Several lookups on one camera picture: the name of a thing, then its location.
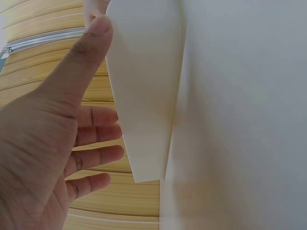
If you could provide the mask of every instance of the metal strip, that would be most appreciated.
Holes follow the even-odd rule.
[[[0,52],[0,58],[4,54],[12,54],[24,49],[32,48],[48,42],[59,41],[67,38],[80,37],[85,32],[85,27],[58,30],[44,34],[23,38],[14,42],[9,42]]]

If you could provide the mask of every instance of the finger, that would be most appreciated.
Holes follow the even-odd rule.
[[[35,92],[78,108],[86,88],[105,58],[112,35],[109,18],[97,17]]]
[[[83,169],[118,161],[124,156],[124,153],[124,148],[120,145],[99,149],[73,151],[64,169],[64,177],[70,176]]]
[[[121,138],[121,136],[122,132],[118,124],[106,127],[79,128],[74,146],[77,147],[97,142],[116,140]]]
[[[67,192],[70,202],[85,196],[89,193],[107,187],[111,182],[111,177],[107,173],[101,173],[93,176],[86,176],[81,179],[67,180]]]
[[[77,114],[78,127],[103,127],[118,121],[116,110],[107,107],[82,106]]]

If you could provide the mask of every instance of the wooden planks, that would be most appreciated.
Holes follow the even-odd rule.
[[[11,4],[12,7],[1,13],[5,27],[44,14],[78,8],[83,5],[82,0],[15,0],[15,2],[21,3]]]
[[[99,172],[83,170],[69,177],[77,179]],[[73,202],[72,208],[131,216],[159,216],[159,181],[135,184],[130,173],[110,173],[111,185]]]
[[[76,41],[57,41],[11,54],[0,74],[0,107],[34,90]],[[105,62],[99,67],[83,100],[114,101]]]
[[[89,212],[70,208],[64,230],[159,230],[159,218]]]
[[[50,31],[81,26],[84,26],[83,8],[78,7],[30,18],[5,27],[3,31],[10,42]]]

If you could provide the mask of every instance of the hand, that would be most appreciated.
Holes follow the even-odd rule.
[[[110,0],[83,0],[85,26],[101,15],[106,14],[106,9]]]
[[[121,146],[72,151],[121,137],[114,110],[80,107],[112,34],[107,17],[95,19],[36,90],[0,110],[1,230],[60,230],[74,199],[110,183],[107,173],[65,177],[124,154]]]

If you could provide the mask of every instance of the light wood surface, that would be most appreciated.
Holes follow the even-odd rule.
[[[84,26],[82,0],[29,0],[6,4],[0,16],[8,41]]]
[[[83,170],[69,177],[77,179],[100,172]],[[111,172],[111,185],[73,202],[72,208],[130,216],[159,216],[159,182],[136,184],[130,173]]]
[[[11,6],[15,6],[1,13],[5,27],[48,13],[82,7],[83,4],[83,0],[27,0],[24,2],[15,0],[15,2],[23,2],[17,5],[13,4],[12,0],[6,1],[11,2]]]
[[[64,230],[158,230],[159,218],[69,209]]]
[[[0,107],[34,90],[76,41],[57,41],[11,54],[0,74]],[[105,62],[93,77],[83,100],[114,101]]]

